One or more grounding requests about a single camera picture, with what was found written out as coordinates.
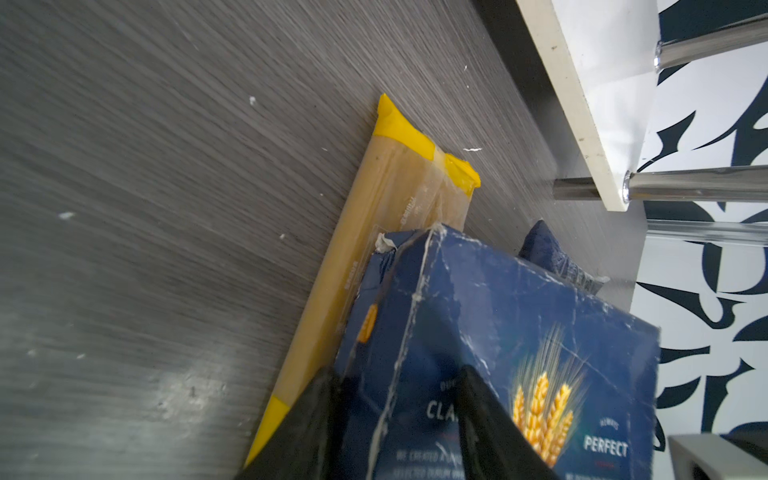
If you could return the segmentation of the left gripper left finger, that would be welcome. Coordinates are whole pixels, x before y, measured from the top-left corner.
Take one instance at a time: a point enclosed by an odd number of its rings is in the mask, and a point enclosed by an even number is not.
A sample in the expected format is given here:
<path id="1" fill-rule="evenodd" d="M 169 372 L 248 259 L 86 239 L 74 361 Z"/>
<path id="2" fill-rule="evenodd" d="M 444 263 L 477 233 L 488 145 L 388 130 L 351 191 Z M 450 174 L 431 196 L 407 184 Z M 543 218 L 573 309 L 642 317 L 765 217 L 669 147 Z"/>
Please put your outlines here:
<path id="1" fill-rule="evenodd" d="M 236 477 L 328 479 L 338 439 L 340 393 L 334 370 L 318 370 L 264 448 Z"/>

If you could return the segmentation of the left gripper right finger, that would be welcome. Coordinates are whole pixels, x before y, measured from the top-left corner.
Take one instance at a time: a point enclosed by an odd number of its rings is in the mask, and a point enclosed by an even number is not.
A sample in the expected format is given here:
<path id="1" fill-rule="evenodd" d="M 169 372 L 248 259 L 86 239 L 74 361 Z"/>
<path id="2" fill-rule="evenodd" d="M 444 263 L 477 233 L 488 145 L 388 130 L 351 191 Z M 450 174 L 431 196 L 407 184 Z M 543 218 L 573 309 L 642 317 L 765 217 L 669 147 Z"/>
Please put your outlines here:
<path id="1" fill-rule="evenodd" d="M 471 365 L 461 367 L 457 400 L 463 468 L 467 479 L 555 479 Z"/>

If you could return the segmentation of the dark blue Barilla pasta box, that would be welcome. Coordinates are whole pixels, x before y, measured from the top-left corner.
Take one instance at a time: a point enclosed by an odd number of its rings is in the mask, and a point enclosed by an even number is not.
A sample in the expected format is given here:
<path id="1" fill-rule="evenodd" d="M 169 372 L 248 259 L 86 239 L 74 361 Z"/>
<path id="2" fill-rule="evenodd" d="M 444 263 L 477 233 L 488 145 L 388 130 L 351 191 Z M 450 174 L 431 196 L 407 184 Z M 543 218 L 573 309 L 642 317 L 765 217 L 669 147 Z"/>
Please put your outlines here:
<path id="1" fill-rule="evenodd" d="M 336 479 L 467 479 L 473 366 L 555 479 L 652 475 L 657 327 L 450 227 L 380 235 L 334 367 Z"/>

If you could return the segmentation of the dark blue clear spaghetti pack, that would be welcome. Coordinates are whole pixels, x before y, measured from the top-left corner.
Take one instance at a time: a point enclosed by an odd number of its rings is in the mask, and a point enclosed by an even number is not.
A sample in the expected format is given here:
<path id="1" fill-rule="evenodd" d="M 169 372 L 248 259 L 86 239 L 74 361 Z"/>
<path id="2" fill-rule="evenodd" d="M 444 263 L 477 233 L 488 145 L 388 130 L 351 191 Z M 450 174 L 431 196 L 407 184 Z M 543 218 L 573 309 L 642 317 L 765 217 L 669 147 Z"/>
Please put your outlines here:
<path id="1" fill-rule="evenodd" d="M 544 220 L 537 221 L 530 229 L 519 257 L 593 295 L 610 281 L 609 277 L 591 275 L 576 264 L 562 249 Z"/>

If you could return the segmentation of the yellow spaghetti pack barcode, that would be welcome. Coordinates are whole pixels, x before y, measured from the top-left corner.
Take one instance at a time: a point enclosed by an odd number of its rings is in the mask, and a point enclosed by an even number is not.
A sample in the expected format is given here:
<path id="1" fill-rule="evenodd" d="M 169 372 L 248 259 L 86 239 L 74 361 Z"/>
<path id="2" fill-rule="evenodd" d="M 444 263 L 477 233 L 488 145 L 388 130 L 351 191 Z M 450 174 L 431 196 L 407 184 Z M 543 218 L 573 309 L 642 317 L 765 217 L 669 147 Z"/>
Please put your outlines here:
<path id="1" fill-rule="evenodd" d="M 439 222 L 464 227 L 479 174 L 381 95 L 377 121 L 246 457 L 252 462 L 314 374 L 333 363 L 377 238 Z"/>

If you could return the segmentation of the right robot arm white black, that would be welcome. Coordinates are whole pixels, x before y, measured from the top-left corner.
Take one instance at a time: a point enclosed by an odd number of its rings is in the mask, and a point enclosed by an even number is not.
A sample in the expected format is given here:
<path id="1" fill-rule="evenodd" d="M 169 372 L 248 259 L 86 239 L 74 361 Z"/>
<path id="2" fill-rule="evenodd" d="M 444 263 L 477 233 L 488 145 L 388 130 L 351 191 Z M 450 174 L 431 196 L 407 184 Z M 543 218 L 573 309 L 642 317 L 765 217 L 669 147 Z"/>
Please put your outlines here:
<path id="1" fill-rule="evenodd" d="M 675 479 L 767 478 L 767 433 L 701 433 L 668 440 Z"/>

